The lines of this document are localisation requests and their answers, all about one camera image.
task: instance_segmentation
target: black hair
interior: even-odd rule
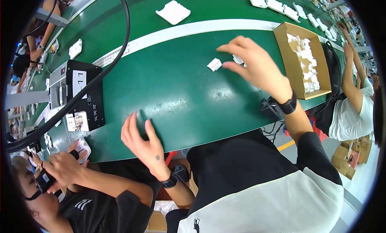
[[[374,110],[373,110],[373,126],[375,144],[380,145],[383,132],[383,101],[381,87],[375,90]]]
[[[31,57],[29,54],[17,55],[12,64],[13,74],[21,78],[26,69],[29,67],[30,60]]]

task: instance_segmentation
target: sticker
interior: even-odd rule
[[[76,71],[73,70],[73,97],[76,96],[84,87],[86,87],[86,71]]]
[[[44,181],[47,183],[48,181],[49,181],[49,178],[48,178],[48,176],[47,176],[47,174],[43,174],[43,179],[44,179]]]

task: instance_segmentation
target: number label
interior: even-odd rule
[[[73,97],[76,96],[85,86],[86,86],[86,71],[76,71],[73,70]]]

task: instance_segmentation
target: black smartwatch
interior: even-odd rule
[[[178,178],[176,177],[174,172],[172,172],[170,174],[169,179],[166,181],[162,181],[161,184],[162,184],[162,187],[164,187],[166,189],[170,189],[170,188],[173,188],[174,186],[176,186],[177,181],[178,181]]]
[[[278,103],[280,109],[283,111],[284,114],[288,115],[288,114],[291,114],[295,111],[297,98],[298,97],[296,96],[295,91],[292,89],[292,98],[289,99],[284,104]]]

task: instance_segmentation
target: black and white shirt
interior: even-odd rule
[[[168,233],[328,233],[342,210],[339,173],[313,132],[296,164],[260,130],[194,147],[188,161],[199,191],[190,210],[167,214]]]
[[[101,171],[143,182],[154,192],[151,207],[144,205],[132,192],[124,191],[117,198],[84,188],[77,193],[67,189],[60,202],[74,233],[133,232],[143,233],[153,213],[160,183],[138,159],[99,164]]]

